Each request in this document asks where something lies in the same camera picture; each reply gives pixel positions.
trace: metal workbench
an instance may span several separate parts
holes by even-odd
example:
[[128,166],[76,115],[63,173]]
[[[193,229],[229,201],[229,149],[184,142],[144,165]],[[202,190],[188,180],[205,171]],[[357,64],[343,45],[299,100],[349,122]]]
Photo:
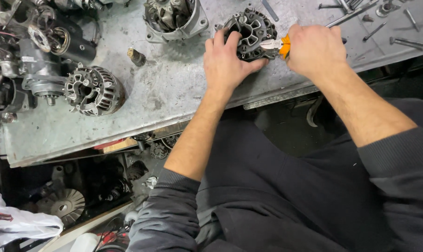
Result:
[[[268,1],[280,17],[275,22],[279,36],[286,35],[298,20],[301,25],[326,25],[343,15],[342,9],[318,10],[322,0]],[[0,125],[0,152],[7,154],[11,167],[30,165],[190,119],[206,89],[202,58],[205,40],[213,37],[213,26],[223,24],[246,7],[254,7],[271,18],[259,0],[201,0],[201,3],[209,19],[209,29],[200,36],[169,44],[145,41],[142,0],[132,0],[128,7],[114,4],[101,13],[102,39],[93,64],[110,70],[125,85],[128,98],[124,106],[112,115],[86,117],[70,113],[71,107],[62,99],[54,107],[39,100],[36,109],[18,114],[16,123]],[[417,49],[389,44],[390,36],[423,42],[423,0],[405,4],[396,1],[396,4],[403,7],[391,13],[386,18],[387,25],[366,43],[362,38],[385,20],[375,14],[378,5],[364,13],[374,17],[375,22],[361,22],[364,14],[360,14],[341,25],[342,35],[348,39],[348,61],[356,72],[423,55]],[[410,8],[420,25],[420,33],[403,14],[405,7]],[[126,56],[129,47],[146,55],[145,66],[138,68],[132,64]],[[252,108],[315,90],[312,83],[277,59],[247,78],[236,89],[228,107]]]

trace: dark gray sweatshirt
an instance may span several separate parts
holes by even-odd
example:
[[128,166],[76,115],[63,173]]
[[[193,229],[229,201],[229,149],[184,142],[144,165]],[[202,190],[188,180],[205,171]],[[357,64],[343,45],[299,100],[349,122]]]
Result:
[[[359,148],[380,192],[394,250],[423,252],[423,129],[416,128]],[[164,169],[130,232],[128,252],[198,251],[196,194],[200,183]],[[213,209],[219,230],[203,251],[347,251],[284,199],[244,188],[221,188]],[[275,209],[289,209],[278,213]]]

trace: white plastic bag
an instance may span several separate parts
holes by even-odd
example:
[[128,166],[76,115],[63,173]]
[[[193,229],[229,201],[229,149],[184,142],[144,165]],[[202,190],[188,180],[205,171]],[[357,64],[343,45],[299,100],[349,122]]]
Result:
[[19,238],[54,237],[62,228],[62,221],[57,216],[6,207],[0,194],[0,247]]

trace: hand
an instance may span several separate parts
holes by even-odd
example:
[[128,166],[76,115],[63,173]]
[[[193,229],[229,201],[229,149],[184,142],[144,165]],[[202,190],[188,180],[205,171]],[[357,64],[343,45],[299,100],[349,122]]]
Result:
[[207,90],[218,92],[230,99],[235,88],[251,73],[260,70],[269,63],[268,59],[259,59],[250,63],[239,60],[237,46],[242,35],[232,32],[224,45],[222,29],[214,38],[205,42],[204,70],[207,78]]
[[316,84],[316,79],[337,74],[339,66],[348,66],[347,51],[340,28],[293,25],[289,29],[291,50],[287,66]]

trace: sleeve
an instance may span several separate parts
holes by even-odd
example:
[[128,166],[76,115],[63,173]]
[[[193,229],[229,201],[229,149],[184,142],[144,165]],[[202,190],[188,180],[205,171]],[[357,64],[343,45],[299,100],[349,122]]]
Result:
[[423,129],[415,128],[358,149],[385,196],[383,211],[395,249],[423,252]]
[[131,227],[127,252],[196,251],[200,182],[163,169]]

